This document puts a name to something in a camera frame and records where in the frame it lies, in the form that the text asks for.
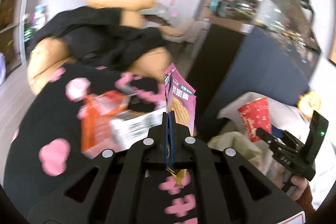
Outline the person right hand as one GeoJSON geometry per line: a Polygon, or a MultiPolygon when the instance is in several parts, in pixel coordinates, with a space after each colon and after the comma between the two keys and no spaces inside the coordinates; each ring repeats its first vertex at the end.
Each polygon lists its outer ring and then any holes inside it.
{"type": "Polygon", "coordinates": [[[308,180],[300,176],[291,176],[290,181],[282,186],[282,190],[294,201],[297,201],[303,195],[309,186],[308,180]]]}

